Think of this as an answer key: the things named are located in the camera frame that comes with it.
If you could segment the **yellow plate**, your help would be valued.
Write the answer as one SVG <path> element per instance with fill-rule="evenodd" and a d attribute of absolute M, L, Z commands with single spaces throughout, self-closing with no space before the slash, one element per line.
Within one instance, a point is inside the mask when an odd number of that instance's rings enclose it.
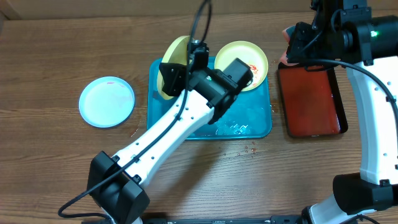
<path fill-rule="evenodd" d="M 186 57 L 187 57 L 187 44 L 189 41 L 189 35 L 183 35 L 176 38 L 166 50 L 162 63 L 179 63 L 182 65 L 186 65 Z M 164 78 L 160 71 L 157 74 L 157 91 L 158 94 L 164 100 L 171 100 L 173 97 L 167 95 L 163 90 L 162 87 L 164 86 Z"/>
<path fill-rule="evenodd" d="M 215 69 L 224 70 L 235 58 L 246 63 L 253 74 L 253 81 L 243 91 L 253 90 L 266 79 L 269 63 L 265 53 L 256 44 L 234 41 L 225 45 L 215 57 Z"/>

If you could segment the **light blue plate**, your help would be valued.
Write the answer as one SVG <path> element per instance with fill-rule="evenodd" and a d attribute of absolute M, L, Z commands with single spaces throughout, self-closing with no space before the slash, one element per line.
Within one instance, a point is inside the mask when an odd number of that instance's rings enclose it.
<path fill-rule="evenodd" d="M 135 94 L 128 82 L 118 77 L 101 77 L 82 91 L 78 109 L 83 120 L 96 128 L 112 128 L 133 112 Z"/>

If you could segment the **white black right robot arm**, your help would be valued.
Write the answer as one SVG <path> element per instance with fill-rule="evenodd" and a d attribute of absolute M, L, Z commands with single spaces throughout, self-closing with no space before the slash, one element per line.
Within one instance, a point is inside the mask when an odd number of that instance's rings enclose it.
<path fill-rule="evenodd" d="M 333 193 L 299 223 L 357 223 L 397 205 L 397 17 L 373 17 L 363 0 L 317 0 L 311 24 L 290 35 L 288 63 L 343 67 L 361 134 L 358 173 L 337 175 Z"/>

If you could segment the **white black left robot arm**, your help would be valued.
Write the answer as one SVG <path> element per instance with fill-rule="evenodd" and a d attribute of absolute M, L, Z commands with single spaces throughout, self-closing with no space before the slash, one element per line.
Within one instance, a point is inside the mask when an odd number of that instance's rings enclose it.
<path fill-rule="evenodd" d="M 150 202 L 144 189 L 162 163 L 189 135 L 218 121 L 252 81 L 249 65 L 238 58 L 222 70 L 208 68 L 208 53 L 205 42 L 175 39 L 157 76 L 160 92 L 175 103 L 133 143 L 91 161 L 87 191 L 106 223 L 138 222 Z"/>

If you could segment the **black tray with red water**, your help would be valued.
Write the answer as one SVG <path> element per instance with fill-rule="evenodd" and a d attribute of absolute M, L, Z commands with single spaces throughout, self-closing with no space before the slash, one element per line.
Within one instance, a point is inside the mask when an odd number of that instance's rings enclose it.
<path fill-rule="evenodd" d="M 292 138 L 334 136 L 348 122 L 333 67 L 278 65 L 277 79 L 287 133 Z"/>

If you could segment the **teal plastic tray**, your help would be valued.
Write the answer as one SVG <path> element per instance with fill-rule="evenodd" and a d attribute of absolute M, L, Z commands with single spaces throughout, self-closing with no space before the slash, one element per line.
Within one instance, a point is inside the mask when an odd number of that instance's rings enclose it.
<path fill-rule="evenodd" d="M 161 59 L 149 69 L 147 128 L 151 128 L 175 103 L 165 100 L 157 91 L 157 74 Z M 257 88 L 242 92 L 230 109 L 214 124 L 206 124 L 191 134 L 188 140 L 252 139 L 267 136 L 272 129 L 272 108 L 268 79 Z"/>

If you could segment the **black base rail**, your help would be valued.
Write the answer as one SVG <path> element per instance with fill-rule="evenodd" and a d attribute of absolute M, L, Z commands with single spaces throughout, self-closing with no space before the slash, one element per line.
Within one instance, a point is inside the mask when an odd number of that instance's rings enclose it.
<path fill-rule="evenodd" d="M 273 215 L 269 218 L 229 218 L 229 219 L 179 219 L 169 220 L 161 216 L 139 218 L 133 224 L 303 224 L 301 215 Z"/>

